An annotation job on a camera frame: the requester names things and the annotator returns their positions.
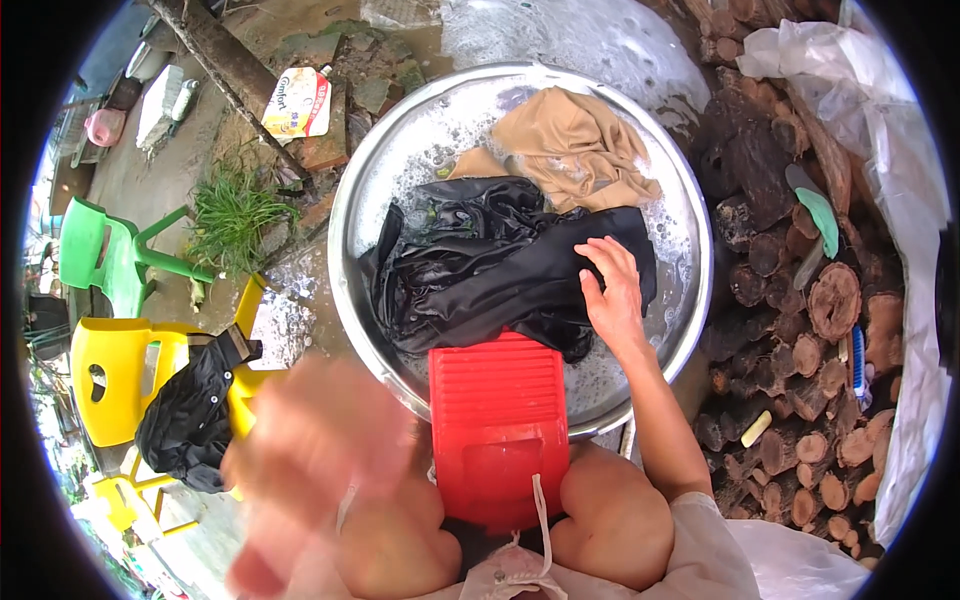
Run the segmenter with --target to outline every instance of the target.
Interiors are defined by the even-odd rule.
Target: green plant
[[[187,255],[234,279],[260,271],[266,259],[262,229],[284,217],[293,226],[300,216],[276,199],[279,188],[269,180],[240,159],[216,163],[193,189],[194,241]]]

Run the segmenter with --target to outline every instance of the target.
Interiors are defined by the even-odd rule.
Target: plastic bag
[[[855,5],[849,22],[874,31]],[[876,494],[876,540],[889,546],[933,460],[950,378],[940,367],[934,284],[947,188],[923,112],[887,45],[832,23],[792,23],[744,40],[750,77],[787,78],[837,141],[865,159],[864,175],[903,263],[903,375],[887,467]]]
[[[870,571],[826,540],[760,519],[727,519],[763,600],[850,598]]]
[[[274,95],[260,123],[276,139],[323,135],[330,127],[329,67],[287,69],[276,82]]]

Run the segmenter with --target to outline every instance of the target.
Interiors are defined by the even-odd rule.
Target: bucket
[[[40,233],[52,238],[60,239],[60,228],[63,226],[63,215],[48,215],[40,218]]]
[[[480,145],[510,108],[554,85],[593,94],[633,125],[650,155],[641,172],[664,191],[665,199],[642,208],[659,290],[644,329],[668,382],[700,336],[713,269],[707,207],[682,153],[653,116],[621,92],[559,67],[507,62],[458,71],[407,96],[371,129],[343,174],[327,236],[333,298],[350,342],[374,376],[423,420],[430,421],[426,356],[400,354],[383,336],[357,257],[376,243],[392,198],[439,179],[436,165]],[[571,441],[611,431],[633,413],[626,377],[599,342],[580,364],[564,365],[564,386]]]

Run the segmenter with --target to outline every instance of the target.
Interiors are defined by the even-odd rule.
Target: white plastic sheet
[[[760,519],[727,519],[763,600],[845,600],[870,571],[821,538]]]
[[[848,22],[873,31],[855,5]],[[903,376],[887,467],[876,495],[876,538],[893,542],[933,460],[947,409],[934,282],[946,184],[910,83],[878,37],[832,23],[782,21],[744,40],[740,70],[787,78],[827,130],[865,159],[864,174],[900,252],[906,294]]]
[[[687,134],[710,98],[670,25],[636,0],[441,0],[453,68],[532,60],[611,85]]]

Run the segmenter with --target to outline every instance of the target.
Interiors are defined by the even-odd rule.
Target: pink plastic container
[[[127,113],[115,108],[101,108],[84,121],[86,136],[97,146],[112,146],[120,140]]]

